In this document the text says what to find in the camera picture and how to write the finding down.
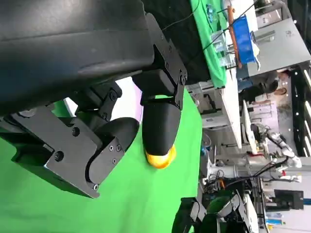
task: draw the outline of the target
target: robotic hand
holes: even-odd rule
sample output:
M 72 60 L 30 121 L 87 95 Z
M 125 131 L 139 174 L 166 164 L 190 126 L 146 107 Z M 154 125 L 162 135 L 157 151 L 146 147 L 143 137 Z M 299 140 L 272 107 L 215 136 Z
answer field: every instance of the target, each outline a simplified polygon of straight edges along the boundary
M 302 167 L 300 158 L 296 156 L 292 148 L 285 143 L 280 133 L 273 132 L 269 127 L 263 126 L 261 124 L 253 125 L 257 127 L 255 131 L 257 131 L 260 135 L 259 141 L 263 141 L 265 138 L 268 138 L 271 142 L 273 142 L 281 149 L 282 156 L 288 157 L 288 166 L 296 168 Z
M 187 71 L 141 0 L 11 0 L 0 8 L 0 137 L 17 148 L 15 162 L 97 198 L 139 129 L 133 118 L 110 121 L 122 95 L 114 81 L 129 76 L 142 91 L 146 153 L 172 151 Z M 67 97 L 77 117 L 58 118 L 52 103 Z

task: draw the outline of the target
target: white table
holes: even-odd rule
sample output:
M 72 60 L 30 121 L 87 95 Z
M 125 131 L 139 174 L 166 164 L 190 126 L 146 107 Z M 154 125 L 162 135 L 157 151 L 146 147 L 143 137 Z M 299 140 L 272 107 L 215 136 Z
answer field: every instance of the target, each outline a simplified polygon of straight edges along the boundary
M 247 104 L 244 100 L 243 100 L 243 124 L 245 126 L 245 132 L 246 132 L 248 143 L 252 150 L 252 153 L 257 154 L 258 152 L 257 152 L 256 140 L 255 140 L 254 132 L 251 130 L 251 120 L 249 118 Z
M 252 228 L 253 233 L 259 233 L 258 216 L 252 200 L 248 194 L 244 195 L 244 201 L 246 205 L 246 215 L 249 220 L 249 224 Z
M 236 79 L 236 70 L 231 69 L 226 71 L 227 83 L 224 88 L 214 88 L 211 81 L 200 82 L 198 84 L 187 86 L 191 95 L 213 93 L 215 96 L 216 108 L 220 111 L 213 114 L 201 115 L 203 128 L 217 127 L 226 128 L 231 130 L 228 133 L 232 134 L 232 138 L 238 148 L 242 148 L 241 139 L 241 122 L 240 122 L 240 108 L 239 108 L 239 94 L 238 82 Z

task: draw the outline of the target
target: wall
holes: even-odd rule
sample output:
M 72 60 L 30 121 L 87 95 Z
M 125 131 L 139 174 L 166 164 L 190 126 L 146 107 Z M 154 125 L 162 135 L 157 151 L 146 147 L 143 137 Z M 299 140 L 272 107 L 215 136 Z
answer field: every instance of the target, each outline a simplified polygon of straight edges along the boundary
M 255 32 L 255 37 L 258 38 L 258 36 L 272 31 L 275 31 L 274 40 L 259 44 L 260 71 L 257 72 L 256 63 L 248 63 L 249 76 L 289 67 L 311 59 L 291 18 L 259 29 Z

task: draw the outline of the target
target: bolt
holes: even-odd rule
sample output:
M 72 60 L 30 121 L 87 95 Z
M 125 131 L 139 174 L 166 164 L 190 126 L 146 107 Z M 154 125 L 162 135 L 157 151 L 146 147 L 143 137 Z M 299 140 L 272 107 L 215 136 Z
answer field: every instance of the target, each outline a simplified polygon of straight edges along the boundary
M 74 137 L 77 137 L 77 136 L 79 136 L 79 134 L 80 134 L 80 129 L 79 129 L 78 127 L 74 127 L 74 128 L 72 129 L 72 135 L 73 135 Z
M 60 162 L 62 161 L 64 158 L 64 153 L 62 151 L 58 151 L 55 153 L 54 155 L 54 159 L 57 161 L 57 162 Z
M 117 99 L 117 93 L 115 91 L 111 91 L 109 97 L 112 101 L 115 101 Z
M 98 184 L 95 184 L 95 185 L 93 186 L 93 189 L 96 191 L 96 190 L 98 189 Z
M 180 75 L 180 82 L 181 82 L 182 85 L 185 85 L 185 84 L 186 84 L 185 76 Z
M 120 150 L 121 150 L 121 145 L 118 144 L 117 147 L 116 147 L 116 151 L 119 152 Z
M 103 113 L 103 114 L 102 114 L 102 117 L 103 117 L 104 119 L 107 119 L 107 116 L 108 116 L 107 113 Z

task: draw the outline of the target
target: green cloth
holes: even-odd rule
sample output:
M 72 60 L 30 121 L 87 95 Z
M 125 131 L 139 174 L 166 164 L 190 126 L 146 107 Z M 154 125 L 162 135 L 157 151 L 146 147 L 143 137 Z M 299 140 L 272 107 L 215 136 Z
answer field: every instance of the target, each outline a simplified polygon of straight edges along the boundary
M 193 15 L 201 38 L 202 48 L 205 48 L 212 42 L 210 36 L 213 32 L 220 31 L 227 27 L 227 20 L 222 13 L 217 14 L 219 20 L 215 20 L 212 23 L 208 21 L 207 4 L 211 4 L 216 12 L 221 10 L 220 0 L 191 0 L 192 10 L 195 10 Z M 223 55 L 221 53 L 216 53 L 213 45 L 204 50 L 204 55 L 214 86 L 216 88 L 225 86 L 225 68 L 221 67 L 219 62 L 219 58 Z
M 0 232 L 171 232 L 181 197 L 197 194 L 201 122 L 185 92 L 172 164 L 166 169 L 151 167 L 139 131 L 94 200 L 61 191 L 13 163 L 15 148 L 0 140 Z

